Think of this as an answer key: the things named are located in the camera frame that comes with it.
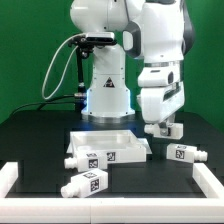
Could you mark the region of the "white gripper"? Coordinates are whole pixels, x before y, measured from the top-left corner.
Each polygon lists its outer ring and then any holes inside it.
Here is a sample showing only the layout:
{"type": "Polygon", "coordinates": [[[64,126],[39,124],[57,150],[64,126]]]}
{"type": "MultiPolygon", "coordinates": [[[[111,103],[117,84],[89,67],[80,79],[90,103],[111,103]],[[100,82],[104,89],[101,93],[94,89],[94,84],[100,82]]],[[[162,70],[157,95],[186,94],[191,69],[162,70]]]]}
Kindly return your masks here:
{"type": "Polygon", "coordinates": [[[184,104],[184,85],[179,63],[145,66],[138,77],[137,102],[146,123],[161,123],[184,104]]]}

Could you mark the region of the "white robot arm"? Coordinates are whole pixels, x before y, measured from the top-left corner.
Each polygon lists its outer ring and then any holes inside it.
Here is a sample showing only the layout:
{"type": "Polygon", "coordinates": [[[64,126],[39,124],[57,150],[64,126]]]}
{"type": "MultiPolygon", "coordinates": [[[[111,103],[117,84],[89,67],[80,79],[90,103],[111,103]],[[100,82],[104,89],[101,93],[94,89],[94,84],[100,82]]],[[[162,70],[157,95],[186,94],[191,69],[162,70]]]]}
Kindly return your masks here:
{"type": "Polygon", "coordinates": [[[181,64],[193,45],[185,0],[73,0],[70,17],[93,55],[86,119],[117,121],[132,116],[125,58],[141,59],[137,101],[149,124],[166,121],[184,105],[181,64]]]}

